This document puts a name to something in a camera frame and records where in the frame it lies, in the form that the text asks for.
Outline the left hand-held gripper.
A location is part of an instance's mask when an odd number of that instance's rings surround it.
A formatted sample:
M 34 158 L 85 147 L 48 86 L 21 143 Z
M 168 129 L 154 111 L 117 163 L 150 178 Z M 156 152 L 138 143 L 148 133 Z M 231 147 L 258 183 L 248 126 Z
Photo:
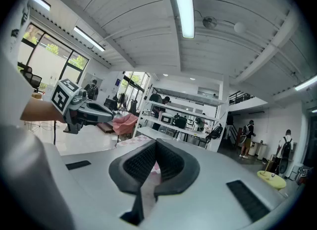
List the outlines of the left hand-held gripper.
M 100 104 L 87 101 L 87 91 L 65 78 L 59 80 L 51 96 L 51 103 L 60 112 L 67 128 L 65 133 L 78 134 L 83 125 L 97 125 L 113 120 L 113 113 Z M 85 103 L 85 113 L 79 108 Z

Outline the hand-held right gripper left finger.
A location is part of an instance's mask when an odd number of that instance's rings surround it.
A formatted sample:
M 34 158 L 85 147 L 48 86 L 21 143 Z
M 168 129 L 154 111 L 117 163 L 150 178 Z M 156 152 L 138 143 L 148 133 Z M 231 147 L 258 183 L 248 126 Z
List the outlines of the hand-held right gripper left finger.
M 111 162 L 109 175 L 117 188 L 135 196 L 131 211 L 120 218 L 132 225 L 139 225 L 144 219 L 141 187 L 148 178 L 156 162 L 156 141 L 146 144 L 124 154 Z

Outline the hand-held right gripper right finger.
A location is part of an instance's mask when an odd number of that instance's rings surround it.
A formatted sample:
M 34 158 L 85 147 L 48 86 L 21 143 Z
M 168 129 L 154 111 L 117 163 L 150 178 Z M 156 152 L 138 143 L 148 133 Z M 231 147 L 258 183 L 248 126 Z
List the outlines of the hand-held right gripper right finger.
M 156 140 L 155 157 L 161 174 L 160 185 L 154 189 L 155 199 L 183 193 L 199 176 L 198 160 L 162 139 Z

